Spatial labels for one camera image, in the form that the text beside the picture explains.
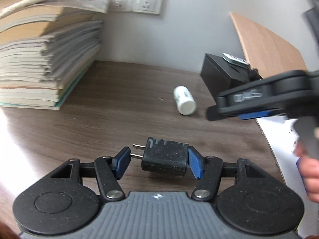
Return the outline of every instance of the brown wooden tabletop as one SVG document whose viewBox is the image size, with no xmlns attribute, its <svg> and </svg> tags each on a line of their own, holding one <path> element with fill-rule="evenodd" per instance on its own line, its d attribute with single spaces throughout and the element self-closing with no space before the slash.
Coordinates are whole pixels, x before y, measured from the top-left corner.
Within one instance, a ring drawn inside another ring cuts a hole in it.
<svg viewBox="0 0 319 239">
<path fill-rule="evenodd" d="M 186 86 L 197 102 L 191 116 L 180 115 L 173 90 Z M 214 104 L 199 74 L 144 65 L 95 62 L 59 111 L 0 108 L 0 217 L 19 232 L 12 215 L 15 197 L 70 158 L 91 162 L 115 156 L 124 146 L 144 145 L 156 137 L 189 143 L 204 156 L 225 162 L 249 158 L 282 180 L 276 161 L 255 120 L 209 122 L 205 109 Z M 188 191 L 196 184 L 184 178 L 141 170 L 132 159 L 119 181 L 129 191 Z M 95 180 L 84 184 L 98 191 Z M 221 183 L 221 190 L 233 179 Z"/>
</svg>

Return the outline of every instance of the black box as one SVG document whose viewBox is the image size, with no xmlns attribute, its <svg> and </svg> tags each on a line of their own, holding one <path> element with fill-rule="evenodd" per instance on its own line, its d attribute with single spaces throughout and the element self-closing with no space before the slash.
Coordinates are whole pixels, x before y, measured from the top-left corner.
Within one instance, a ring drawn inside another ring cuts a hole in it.
<svg viewBox="0 0 319 239">
<path fill-rule="evenodd" d="M 249 70 L 249 66 L 247 68 L 239 67 L 227 62 L 222 57 L 205 54 L 200 76 L 216 100 L 218 93 L 249 83 Z"/>
</svg>

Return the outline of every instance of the metal screw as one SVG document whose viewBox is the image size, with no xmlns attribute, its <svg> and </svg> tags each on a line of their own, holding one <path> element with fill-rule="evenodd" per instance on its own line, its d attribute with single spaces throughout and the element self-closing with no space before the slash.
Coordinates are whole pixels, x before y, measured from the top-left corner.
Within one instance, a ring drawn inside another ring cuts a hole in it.
<svg viewBox="0 0 319 239">
<path fill-rule="evenodd" d="M 109 198 L 109 199 L 118 199 L 120 197 L 123 196 L 123 192 L 121 191 L 109 191 L 106 196 Z"/>
<path fill-rule="evenodd" d="M 198 190 L 195 191 L 194 195 L 197 198 L 207 198 L 211 193 L 207 190 Z"/>
</svg>

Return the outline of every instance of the metal prong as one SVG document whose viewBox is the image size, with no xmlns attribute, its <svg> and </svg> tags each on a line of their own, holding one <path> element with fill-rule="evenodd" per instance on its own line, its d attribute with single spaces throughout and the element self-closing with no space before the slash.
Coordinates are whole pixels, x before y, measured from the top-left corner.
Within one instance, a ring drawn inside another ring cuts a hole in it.
<svg viewBox="0 0 319 239">
<path fill-rule="evenodd" d="M 137 154 L 130 154 L 132 158 L 135 158 L 135 159 L 139 159 L 139 160 L 142 160 L 143 156 L 140 156 L 140 155 L 137 155 Z"/>
<path fill-rule="evenodd" d="M 140 150 L 145 150 L 145 146 L 140 146 L 140 145 L 133 145 L 133 148 L 140 149 Z"/>
</svg>

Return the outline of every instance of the stack of books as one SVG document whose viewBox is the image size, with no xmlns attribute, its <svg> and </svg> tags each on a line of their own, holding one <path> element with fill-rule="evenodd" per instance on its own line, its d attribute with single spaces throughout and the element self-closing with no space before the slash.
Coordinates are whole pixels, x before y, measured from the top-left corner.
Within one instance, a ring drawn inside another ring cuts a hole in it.
<svg viewBox="0 0 319 239">
<path fill-rule="evenodd" d="M 42 3 L 1 18 L 0 106 L 59 109 L 99 51 L 94 16 Z"/>
</svg>

